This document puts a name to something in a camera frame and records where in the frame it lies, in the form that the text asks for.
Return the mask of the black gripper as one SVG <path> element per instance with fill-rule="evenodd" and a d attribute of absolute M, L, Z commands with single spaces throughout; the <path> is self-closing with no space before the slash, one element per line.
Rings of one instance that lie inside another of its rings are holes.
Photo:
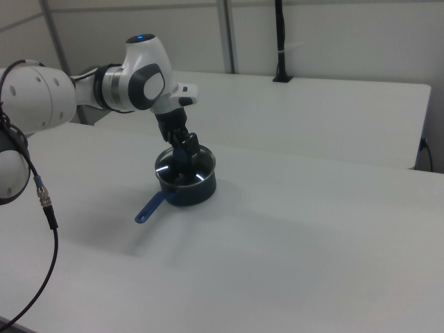
<path fill-rule="evenodd" d="M 174 150 L 185 151 L 187 159 L 193 163 L 200 153 L 200 144 L 196 133 L 189 133 L 186 128 L 187 115 L 184 108 L 155 115 L 164 141 L 169 142 Z"/>

